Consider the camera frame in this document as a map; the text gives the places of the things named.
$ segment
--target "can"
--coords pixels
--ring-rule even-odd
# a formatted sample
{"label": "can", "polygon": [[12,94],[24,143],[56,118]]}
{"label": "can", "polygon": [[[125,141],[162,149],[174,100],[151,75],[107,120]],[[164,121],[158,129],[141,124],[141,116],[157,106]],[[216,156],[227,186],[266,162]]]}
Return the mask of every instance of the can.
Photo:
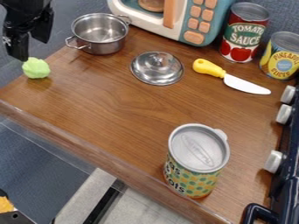
{"label": "can", "polygon": [[192,199],[210,194],[230,157],[226,134],[189,123],[172,131],[168,145],[163,175],[170,188]]}
{"label": "can", "polygon": [[253,59],[269,20],[268,11],[256,3],[235,3],[222,39],[220,53],[234,62]]}
{"label": "can", "polygon": [[299,35],[279,31],[272,35],[261,57],[261,70],[278,80],[290,80],[299,73]]}

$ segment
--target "red can label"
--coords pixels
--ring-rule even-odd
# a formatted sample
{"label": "red can label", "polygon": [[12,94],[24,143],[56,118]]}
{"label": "red can label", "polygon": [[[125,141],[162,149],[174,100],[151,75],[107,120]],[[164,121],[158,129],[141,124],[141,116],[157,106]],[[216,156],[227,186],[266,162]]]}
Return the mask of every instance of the red can label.
{"label": "red can label", "polygon": [[236,62],[252,60],[265,29],[262,23],[245,22],[232,15],[220,47],[221,54]]}

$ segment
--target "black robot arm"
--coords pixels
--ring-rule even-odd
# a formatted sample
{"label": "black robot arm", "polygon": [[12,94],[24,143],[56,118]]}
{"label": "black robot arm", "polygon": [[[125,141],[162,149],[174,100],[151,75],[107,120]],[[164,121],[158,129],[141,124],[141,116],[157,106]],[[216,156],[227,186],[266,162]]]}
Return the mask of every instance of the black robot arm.
{"label": "black robot arm", "polygon": [[19,60],[29,57],[29,33],[47,43],[52,30],[51,0],[0,0],[7,14],[3,23],[3,43],[7,53]]}

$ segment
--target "stainless steel pot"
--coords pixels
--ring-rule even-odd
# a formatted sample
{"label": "stainless steel pot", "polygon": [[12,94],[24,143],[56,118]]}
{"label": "stainless steel pot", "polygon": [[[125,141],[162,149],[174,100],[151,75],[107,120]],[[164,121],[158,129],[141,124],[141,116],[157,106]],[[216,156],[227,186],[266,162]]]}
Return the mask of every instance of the stainless steel pot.
{"label": "stainless steel pot", "polygon": [[[91,54],[109,54],[121,50],[129,31],[131,19],[105,13],[87,14],[73,21],[73,35],[66,45]],[[77,45],[71,45],[77,39]]]}

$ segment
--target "toy microwave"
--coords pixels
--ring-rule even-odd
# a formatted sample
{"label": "toy microwave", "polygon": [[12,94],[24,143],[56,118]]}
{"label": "toy microwave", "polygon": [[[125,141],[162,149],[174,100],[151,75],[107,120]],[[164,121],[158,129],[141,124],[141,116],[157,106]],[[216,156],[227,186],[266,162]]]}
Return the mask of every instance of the toy microwave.
{"label": "toy microwave", "polygon": [[219,34],[235,0],[160,0],[163,12],[145,10],[141,1],[146,0],[108,0],[108,7],[149,32],[192,46],[207,46]]}

